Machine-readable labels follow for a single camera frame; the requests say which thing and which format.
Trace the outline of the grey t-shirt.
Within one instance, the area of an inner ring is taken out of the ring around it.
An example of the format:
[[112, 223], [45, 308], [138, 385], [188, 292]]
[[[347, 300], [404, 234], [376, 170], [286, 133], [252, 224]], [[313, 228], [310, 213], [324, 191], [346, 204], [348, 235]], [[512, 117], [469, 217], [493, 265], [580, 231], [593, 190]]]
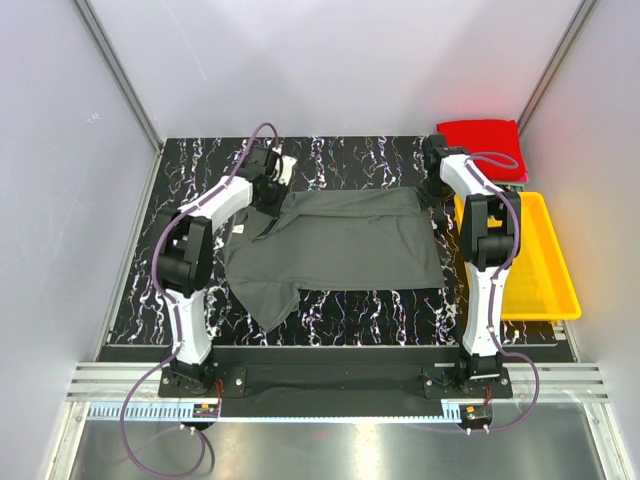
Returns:
[[297, 310], [303, 290], [444, 285], [431, 216], [412, 188], [292, 192], [278, 217], [247, 207], [234, 225], [226, 280], [266, 331]]

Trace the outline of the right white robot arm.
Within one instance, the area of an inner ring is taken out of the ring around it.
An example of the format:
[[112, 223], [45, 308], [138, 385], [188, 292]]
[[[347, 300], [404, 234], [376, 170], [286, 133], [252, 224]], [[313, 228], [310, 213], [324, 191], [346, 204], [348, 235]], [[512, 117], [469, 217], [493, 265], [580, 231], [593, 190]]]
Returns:
[[444, 374], [444, 386], [466, 396], [482, 395], [501, 382], [504, 351], [498, 322], [510, 267], [521, 243], [521, 201], [491, 182], [463, 147], [451, 147], [441, 134], [422, 141], [426, 176], [421, 202], [436, 207], [453, 197], [464, 202], [459, 248], [468, 267], [469, 307], [461, 351]]

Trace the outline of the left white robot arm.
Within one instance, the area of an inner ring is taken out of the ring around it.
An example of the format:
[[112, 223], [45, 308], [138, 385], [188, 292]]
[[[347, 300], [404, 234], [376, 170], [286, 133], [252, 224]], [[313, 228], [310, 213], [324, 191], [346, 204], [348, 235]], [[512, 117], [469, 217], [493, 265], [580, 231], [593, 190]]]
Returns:
[[151, 279], [165, 301], [172, 347], [165, 361], [196, 396], [215, 386], [205, 365], [212, 351], [205, 327], [205, 289], [213, 273], [214, 234], [247, 207], [275, 218], [289, 191], [297, 160], [278, 147], [255, 147], [240, 165], [201, 196], [164, 211], [151, 260]]

